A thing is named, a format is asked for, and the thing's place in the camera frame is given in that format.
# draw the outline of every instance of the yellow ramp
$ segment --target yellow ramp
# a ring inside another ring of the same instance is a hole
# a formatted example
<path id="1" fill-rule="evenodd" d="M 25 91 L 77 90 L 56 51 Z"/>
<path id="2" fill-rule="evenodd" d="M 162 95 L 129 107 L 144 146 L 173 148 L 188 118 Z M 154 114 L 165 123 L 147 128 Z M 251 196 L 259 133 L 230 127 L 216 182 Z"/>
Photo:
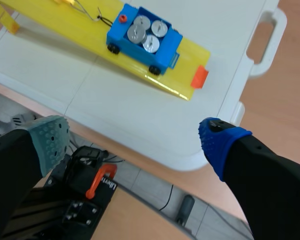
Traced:
<path id="1" fill-rule="evenodd" d="M 106 38 L 109 26 L 102 21 L 92 21 L 86 14 L 64 3 L 66 0 L 59 2 L 60 4 L 54 0 L 0 0 L 0 3 L 15 9 L 158 88 L 186 100 L 191 99 L 194 92 L 191 82 L 197 68 L 199 65 L 205 66 L 210 57 L 210 53 L 206 49 L 184 37 L 177 49 L 180 56 L 174 69 L 168 68 L 164 75 L 155 76 L 148 71 L 148 66 L 122 53 L 115 55 L 108 51 Z M 119 0 L 79 0 L 79 2 L 93 17 L 99 15 L 99 7 L 102 16 L 112 22 L 124 6 Z"/>

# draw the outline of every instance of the black wheel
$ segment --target black wheel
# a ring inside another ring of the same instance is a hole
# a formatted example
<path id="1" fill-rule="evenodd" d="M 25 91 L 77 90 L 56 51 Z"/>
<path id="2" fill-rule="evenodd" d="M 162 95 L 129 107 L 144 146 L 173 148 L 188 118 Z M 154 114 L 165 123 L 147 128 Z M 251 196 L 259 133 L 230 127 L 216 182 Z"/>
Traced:
<path id="1" fill-rule="evenodd" d="M 158 67 L 151 65 L 149 67 L 149 72 L 152 73 L 153 75 L 158 76 L 158 75 L 160 75 L 161 70 Z"/>
<path id="2" fill-rule="evenodd" d="M 113 54 L 119 54 L 120 53 L 120 48 L 117 46 L 117 45 L 114 45 L 112 43 L 110 43 L 108 46 L 107 46 L 108 50 L 110 52 L 112 52 Z"/>

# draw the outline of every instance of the wooden floor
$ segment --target wooden floor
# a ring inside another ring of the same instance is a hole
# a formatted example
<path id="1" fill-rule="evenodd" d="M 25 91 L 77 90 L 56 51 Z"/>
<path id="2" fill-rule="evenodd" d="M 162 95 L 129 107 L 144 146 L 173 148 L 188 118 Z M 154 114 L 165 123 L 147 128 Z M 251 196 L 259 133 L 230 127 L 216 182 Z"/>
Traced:
<path id="1" fill-rule="evenodd" d="M 277 154 L 300 163 L 300 0 L 281 0 L 279 7 L 287 16 L 287 28 L 270 70 L 250 80 L 243 91 L 241 126 Z M 259 27 L 248 56 L 260 58 L 270 30 Z"/>

